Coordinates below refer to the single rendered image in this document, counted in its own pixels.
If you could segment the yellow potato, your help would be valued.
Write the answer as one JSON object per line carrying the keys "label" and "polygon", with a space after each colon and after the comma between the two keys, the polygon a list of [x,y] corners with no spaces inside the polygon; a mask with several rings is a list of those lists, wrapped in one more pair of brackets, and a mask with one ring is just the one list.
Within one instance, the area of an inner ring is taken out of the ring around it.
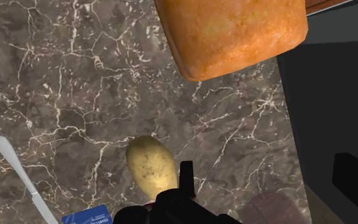
{"label": "yellow potato", "polygon": [[139,136],[129,142],[125,152],[135,183],[150,198],[178,187],[176,164],[170,150],[152,136]]}

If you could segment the white table knife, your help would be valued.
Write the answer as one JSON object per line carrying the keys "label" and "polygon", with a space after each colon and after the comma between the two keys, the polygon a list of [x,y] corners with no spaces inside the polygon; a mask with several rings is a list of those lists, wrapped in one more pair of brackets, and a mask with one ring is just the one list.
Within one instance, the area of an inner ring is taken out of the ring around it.
{"label": "white table knife", "polygon": [[31,179],[25,172],[14,147],[4,136],[0,136],[0,154],[4,159],[11,165],[13,170],[18,174],[19,178],[22,180],[23,184],[31,194],[31,199],[33,204],[36,206],[40,215],[43,217],[47,224],[59,224],[57,219],[54,217],[45,201],[42,199],[42,196],[39,194],[38,190],[32,183]]}

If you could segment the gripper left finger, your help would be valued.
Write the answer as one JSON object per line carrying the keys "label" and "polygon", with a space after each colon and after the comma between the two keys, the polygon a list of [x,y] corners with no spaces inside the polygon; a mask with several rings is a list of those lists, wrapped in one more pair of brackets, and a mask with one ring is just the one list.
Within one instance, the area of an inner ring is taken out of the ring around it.
{"label": "gripper left finger", "polygon": [[193,162],[182,161],[178,188],[159,193],[153,203],[120,209],[113,224],[241,224],[227,214],[213,214],[195,199]]}

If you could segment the orange-brown bread loaf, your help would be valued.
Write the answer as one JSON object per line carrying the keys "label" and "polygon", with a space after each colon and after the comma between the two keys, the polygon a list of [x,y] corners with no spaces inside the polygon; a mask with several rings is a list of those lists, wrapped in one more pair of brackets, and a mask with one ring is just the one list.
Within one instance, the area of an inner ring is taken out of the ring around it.
{"label": "orange-brown bread loaf", "polygon": [[308,32],[305,0],[154,0],[179,73],[205,81],[292,50]]}

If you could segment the blue card box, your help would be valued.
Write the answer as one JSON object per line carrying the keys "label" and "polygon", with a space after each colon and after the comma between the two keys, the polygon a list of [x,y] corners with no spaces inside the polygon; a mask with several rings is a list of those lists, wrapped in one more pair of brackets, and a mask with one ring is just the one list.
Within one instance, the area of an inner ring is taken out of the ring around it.
{"label": "blue card box", "polygon": [[61,218],[63,224],[113,224],[105,205],[99,205]]}

